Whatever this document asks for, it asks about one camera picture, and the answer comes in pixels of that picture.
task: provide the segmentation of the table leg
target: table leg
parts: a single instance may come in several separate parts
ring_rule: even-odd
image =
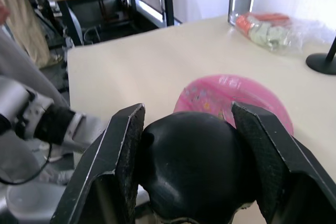
[[[73,43],[75,44],[75,46],[83,45],[82,41],[80,40],[79,34],[77,33],[74,21],[71,17],[68,3],[66,1],[60,1],[58,2],[58,6],[62,12],[63,21],[68,27],[68,34],[72,39]]]
[[[173,0],[164,0],[165,10],[166,10],[166,22],[167,26],[174,25],[174,7]]]
[[[131,0],[131,9],[132,9],[132,15],[134,16],[137,11],[137,4],[135,3],[135,0]]]

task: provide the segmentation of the black stand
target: black stand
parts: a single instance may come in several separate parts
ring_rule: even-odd
[[[333,61],[335,54],[336,38],[332,43],[328,54],[312,54],[307,57],[306,64],[308,67],[319,73],[336,75],[336,61]]]

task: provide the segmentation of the cloth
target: cloth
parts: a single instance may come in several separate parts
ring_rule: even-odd
[[[29,0],[0,0],[10,10],[7,19],[15,41],[25,50],[38,68],[50,66],[55,60]]]
[[[37,92],[50,97],[56,105],[67,106],[66,100],[49,80],[38,70],[28,55],[0,29],[0,75],[12,78]],[[26,179],[40,169],[40,166],[23,140],[14,132],[0,136],[0,170],[11,180]],[[56,171],[42,172],[41,178],[51,178]]]

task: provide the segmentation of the black sphere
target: black sphere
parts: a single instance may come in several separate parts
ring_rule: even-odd
[[[138,158],[140,184],[163,222],[227,224],[259,192],[249,146],[207,113],[180,112],[150,124]]]

